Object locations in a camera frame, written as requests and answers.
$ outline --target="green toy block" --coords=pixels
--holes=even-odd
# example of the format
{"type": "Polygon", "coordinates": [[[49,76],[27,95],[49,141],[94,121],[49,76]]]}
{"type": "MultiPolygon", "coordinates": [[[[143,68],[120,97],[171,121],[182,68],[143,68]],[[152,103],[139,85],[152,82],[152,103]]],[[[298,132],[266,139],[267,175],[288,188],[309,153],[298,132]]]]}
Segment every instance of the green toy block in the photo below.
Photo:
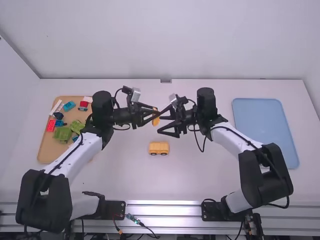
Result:
{"type": "Polygon", "coordinates": [[[69,127],[59,127],[54,132],[54,138],[59,140],[61,144],[66,144],[71,137],[71,129],[69,127]]]}
{"type": "Polygon", "coordinates": [[[78,120],[73,121],[70,125],[71,131],[75,132],[78,135],[80,135],[80,130],[83,129],[84,127],[85,125],[78,120]]]}

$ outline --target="red toy block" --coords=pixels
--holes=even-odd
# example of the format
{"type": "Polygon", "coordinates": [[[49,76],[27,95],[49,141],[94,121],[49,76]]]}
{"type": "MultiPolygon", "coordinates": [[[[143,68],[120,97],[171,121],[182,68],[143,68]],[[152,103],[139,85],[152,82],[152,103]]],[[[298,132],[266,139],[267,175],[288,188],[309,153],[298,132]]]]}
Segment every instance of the red toy block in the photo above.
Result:
{"type": "Polygon", "coordinates": [[[50,119],[48,125],[46,126],[47,132],[53,132],[55,130],[56,120],[50,119]]]}
{"type": "Polygon", "coordinates": [[[89,104],[89,102],[87,102],[87,101],[80,101],[80,107],[85,107],[85,108],[87,108],[87,107],[88,107],[88,104],[89,104]]]}

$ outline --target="blue tray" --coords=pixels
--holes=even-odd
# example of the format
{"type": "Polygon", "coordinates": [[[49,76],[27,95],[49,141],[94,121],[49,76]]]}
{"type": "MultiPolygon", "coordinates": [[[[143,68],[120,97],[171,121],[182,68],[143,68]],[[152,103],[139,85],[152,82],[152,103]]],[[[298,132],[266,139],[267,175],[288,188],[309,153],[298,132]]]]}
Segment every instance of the blue tray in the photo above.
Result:
{"type": "Polygon", "coordinates": [[[263,144],[277,144],[281,148],[287,168],[299,167],[296,147],[279,100],[235,98],[232,108],[236,129],[263,144]]]}

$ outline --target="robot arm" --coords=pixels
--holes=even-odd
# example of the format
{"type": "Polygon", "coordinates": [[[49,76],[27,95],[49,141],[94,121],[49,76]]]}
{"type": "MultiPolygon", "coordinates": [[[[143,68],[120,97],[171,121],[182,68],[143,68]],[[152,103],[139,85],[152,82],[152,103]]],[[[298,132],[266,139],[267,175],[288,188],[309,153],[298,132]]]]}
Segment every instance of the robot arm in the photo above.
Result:
{"type": "Polygon", "coordinates": [[[74,196],[70,185],[81,169],[108,144],[114,125],[131,124],[136,129],[160,115],[152,106],[138,102],[138,88],[123,86],[121,90],[127,94],[127,107],[120,108],[107,91],[96,92],[92,96],[92,114],[77,141],[42,170],[30,169],[24,174],[15,216],[18,224],[60,233],[71,220],[82,216],[104,219],[105,196],[88,191],[74,196]]]}
{"type": "Polygon", "coordinates": [[[187,133],[188,126],[197,124],[206,139],[222,145],[238,158],[241,189],[222,197],[216,209],[224,220],[284,197],[289,199],[293,185],[280,148],[274,143],[264,145],[236,130],[218,114],[213,89],[198,89],[197,103],[176,94],[169,99],[171,104],[160,113],[169,111],[170,115],[160,119],[172,122],[159,128],[159,134],[180,138],[180,133],[187,133]],[[194,104],[187,110],[184,105],[188,102],[194,104]],[[262,173],[260,165],[269,169],[262,173]]]}

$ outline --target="black mounting bracket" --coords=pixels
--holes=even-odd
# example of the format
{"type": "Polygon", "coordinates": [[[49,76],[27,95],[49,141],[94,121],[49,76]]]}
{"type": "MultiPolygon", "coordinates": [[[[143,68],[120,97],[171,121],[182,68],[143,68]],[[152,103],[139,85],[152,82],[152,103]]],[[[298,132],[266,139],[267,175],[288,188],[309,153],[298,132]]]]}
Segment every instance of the black mounting bracket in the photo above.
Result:
{"type": "Polygon", "coordinates": [[[252,210],[241,211],[226,215],[223,213],[221,202],[206,201],[201,204],[201,217],[204,222],[243,222],[245,216],[249,214],[252,216],[252,210]]]}
{"type": "Polygon", "coordinates": [[[104,200],[99,203],[100,210],[97,214],[83,216],[82,219],[90,220],[124,220],[126,213],[125,201],[104,200]]]}

